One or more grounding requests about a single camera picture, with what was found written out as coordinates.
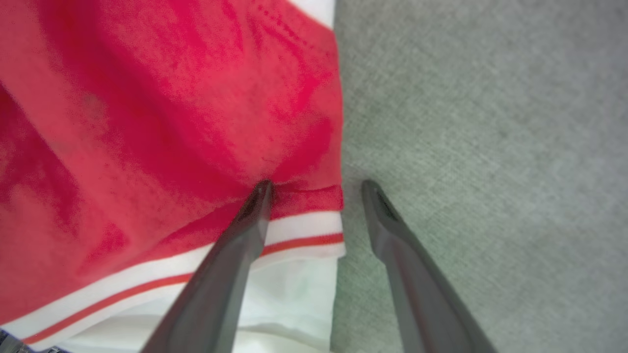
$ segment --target red fabric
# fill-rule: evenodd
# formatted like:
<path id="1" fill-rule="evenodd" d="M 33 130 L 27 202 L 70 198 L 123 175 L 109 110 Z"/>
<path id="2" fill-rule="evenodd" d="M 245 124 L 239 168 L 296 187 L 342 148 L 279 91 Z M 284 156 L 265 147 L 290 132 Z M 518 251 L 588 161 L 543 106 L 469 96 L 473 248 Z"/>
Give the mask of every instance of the red fabric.
<path id="1" fill-rule="evenodd" d="M 273 217 L 340 210 L 333 33 L 279 0 L 3 0 L 0 325 Z"/>

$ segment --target gray surface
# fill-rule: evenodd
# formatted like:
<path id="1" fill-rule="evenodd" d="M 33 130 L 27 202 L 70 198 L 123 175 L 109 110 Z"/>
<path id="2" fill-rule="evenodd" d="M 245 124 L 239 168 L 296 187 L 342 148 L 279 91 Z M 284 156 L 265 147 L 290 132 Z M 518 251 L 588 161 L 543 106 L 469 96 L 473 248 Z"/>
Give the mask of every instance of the gray surface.
<path id="1" fill-rule="evenodd" d="M 340 0 L 332 349 L 400 352 L 379 181 L 501 352 L 628 352 L 628 1 Z"/>

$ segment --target red stripe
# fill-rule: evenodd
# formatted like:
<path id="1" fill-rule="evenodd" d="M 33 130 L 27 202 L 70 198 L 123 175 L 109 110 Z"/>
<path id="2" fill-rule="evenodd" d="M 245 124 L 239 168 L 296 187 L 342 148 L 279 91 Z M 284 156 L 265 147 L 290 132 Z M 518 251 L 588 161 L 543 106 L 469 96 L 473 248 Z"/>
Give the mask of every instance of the red stripe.
<path id="1" fill-rule="evenodd" d="M 261 256 L 277 253 L 279 251 L 294 249 L 297 247 L 339 244 L 342 241 L 343 241 L 342 233 L 330 234 L 326 236 L 302 238 L 302 239 L 292 239 L 292 240 L 283 241 L 277 244 L 266 246 Z M 134 295 L 142 294 L 146 291 L 153 290 L 156 288 L 176 285 L 179 283 L 186 283 L 190 280 L 191 277 L 192 277 L 192 273 L 180 274 L 178 276 L 172 276 L 172 277 L 162 278 L 160 280 L 154 280 L 152 282 L 144 283 L 142 285 L 135 286 L 133 288 L 121 291 L 120 293 L 116 293 L 110 296 L 109 298 L 105 298 L 87 308 L 84 308 L 83 310 L 79 312 L 72 314 L 71 316 L 67 318 L 64 318 L 63 320 L 48 327 L 47 329 L 42 330 L 41 332 L 34 334 L 30 337 L 27 337 L 23 339 L 22 341 L 28 345 L 37 343 L 65 329 L 71 324 L 78 322 L 79 320 L 82 320 L 83 318 L 88 317 L 89 315 L 95 312 L 98 312 L 99 310 L 104 309 L 110 305 L 113 305 L 121 300 L 132 297 Z"/>
<path id="2" fill-rule="evenodd" d="M 326 236 L 318 236 L 318 237 L 291 239 L 287 241 L 278 242 L 277 244 L 267 245 L 266 247 L 264 247 L 264 251 L 262 251 L 262 254 L 260 256 L 273 254 L 278 251 L 294 249 L 296 247 L 331 245 L 331 244 L 341 243 L 342 241 L 343 241 L 342 233 L 329 234 Z"/>
<path id="3" fill-rule="evenodd" d="M 164 286 L 170 286 L 170 285 L 175 285 L 175 284 L 179 284 L 179 283 L 186 283 L 187 281 L 190 280 L 190 277 L 192 277 L 191 273 L 188 274 L 180 274 L 178 276 L 172 276 L 172 277 L 168 277 L 168 278 L 162 278 L 160 280 L 155 280 L 152 282 L 148 282 L 148 283 L 144 283 L 143 285 L 139 285 L 139 286 L 135 286 L 133 288 L 129 288 L 127 290 L 121 291 L 120 293 L 116 293 L 112 296 L 110 296 L 109 298 L 105 298 L 99 302 L 97 302 L 96 304 L 93 304 L 87 308 L 84 308 L 83 310 L 74 313 L 73 315 L 64 318 L 63 320 L 57 322 L 56 324 L 48 327 L 47 329 L 41 331 L 38 334 L 34 334 L 31 337 L 25 338 L 23 339 L 23 342 L 25 344 L 33 344 L 35 342 L 39 342 L 43 339 L 47 339 L 48 337 L 52 336 L 53 334 L 65 329 L 66 327 L 70 326 L 71 324 L 103 309 L 108 307 L 109 305 L 113 305 L 123 299 L 129 298 L 131 296 L 134 295 L 138 295 L 140 293 L 144 293 L 145 291 L 149 291 L 149 290 L 153 290 L 155 288 L 159 288 L 159 287 L 164 287 Z"/>

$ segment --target white stripe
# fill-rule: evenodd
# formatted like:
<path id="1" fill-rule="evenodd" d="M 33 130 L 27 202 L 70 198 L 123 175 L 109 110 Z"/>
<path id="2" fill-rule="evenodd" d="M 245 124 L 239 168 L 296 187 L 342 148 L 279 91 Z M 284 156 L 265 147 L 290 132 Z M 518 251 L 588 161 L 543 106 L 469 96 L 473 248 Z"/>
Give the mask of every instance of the white stripe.
<path id="1" fill-rule="evenodd" d="M 321 224 L 326 222 L 329 222 L 330 225 L 324 226 Z M 340 212 L 311 212 L 272 220 L 269 223 L 266 244 L 276 244 L 277 242 L 285 240 L 322 236 L 339 232 L 342 232 Z M 325 254 L 327 254 L 327 256 L 341 256 L 344 251 L 344 245 L 341 245 L 342 251 L 336 249 L 335 251 L 327 252 L 326 250 Z M 194 272 L 209 252 L 211 246 L 212 245 L 204 246 L 170 258 L 148 261 L 124 269 L 1 326 L 5 331 L 10 332 L 17 338 L 24 339 L 30 337 L 74 313 L 124 290 L 154 280 Z M 253 268 L 262 268 L 267 264 L 277 263 L 284 259 L 325 257 L 325 254 L 317 256 L 317 250 L 314 248 L 316 247 L 292 249 L 290 251 L 270 254 L 259 259 L 257 261 L 259 263 L 255 263 Z"/>
<path id="2" fill-rule="evenodd" d="M 340 212 L 326 211 L 294 215 L 270 222 L 266 233 L 266 245 L 341 232 Z"/>
<path id="3" fill-rule="evenodd" d="M 130 296 L 129 298 L 123 299 L 117 303 L 114 303 L 112 305 L 109 305 L 108 307 L 99 310 L 98 312 L 84 317 L 83 319 L 69 325 L 65 329 L 51 335 L 50 337 L 31 344 L 29 347 L 35 351 L 50 348 L 61 342 L 62 340 L 72 337 L 79 332 L 84 331 L 87 327 L 91 327 L 103 321 L 105 318 L 115 315 L 116 313 L 119 313 L 123 310 L 135 307 L 143 303 L 147 303 L 151 300 L 157 300 L 164 296 L 177 296 L 179 293 L 181 293 L 181 290 L 183 290 L 184 286 L 185 284 L 181 283 L 179 285 L 159 287 L 153 290 L 139 293 L 134 296 Z"/>
<path id="4" fill-rule="evenodd" d="M 338 258 L 345 253 L 345 244 L 336 243 L 322 246 L 309 246 L 304 248 L 289 249 L 283 252 L 270 254 L 259 258 L 253 263 L 252 270 L 261 269 L 263 266 L 269 264 L 276 264 L 285 261 L 291 261 L 294 259 L 316 259 L 316 258 Z M 69 339 L 70 337 L 82 332 L 88 327 L 91 327 L 123 310 L 135 307 L 137 305 L 147 303 L 152 300 L 163 298 L 165 296 L 176 297 L 185 284 L 169 285 L 165 287 L 155 288 L 153 290 L 138 293 L 137 295 L 130 296 L 129 298 L 118 301 L 108 307 L 105 307 L 97 312 L 94 312 L 85 318 L 69 325 L 68 327 L 61 329 L 59 332 L 45 338 L 41 341 L 37 341 L 31 344 L 30 347 L 33 350 L 43 350 L 50 348 L 59 342 Z"/>

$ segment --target gray carpet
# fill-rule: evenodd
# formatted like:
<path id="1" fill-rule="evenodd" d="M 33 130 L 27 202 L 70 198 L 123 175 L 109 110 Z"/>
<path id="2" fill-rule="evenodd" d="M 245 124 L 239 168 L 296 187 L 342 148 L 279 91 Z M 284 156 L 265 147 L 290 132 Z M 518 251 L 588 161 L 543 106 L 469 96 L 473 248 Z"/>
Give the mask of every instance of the gray carpet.
<path id="1" fill-rule="evenodd" d="M 627 16 L 626 0 L 339 0 L 334 352 L 401 352 L 364 178 L 501 352 L 628 352 Z"/>

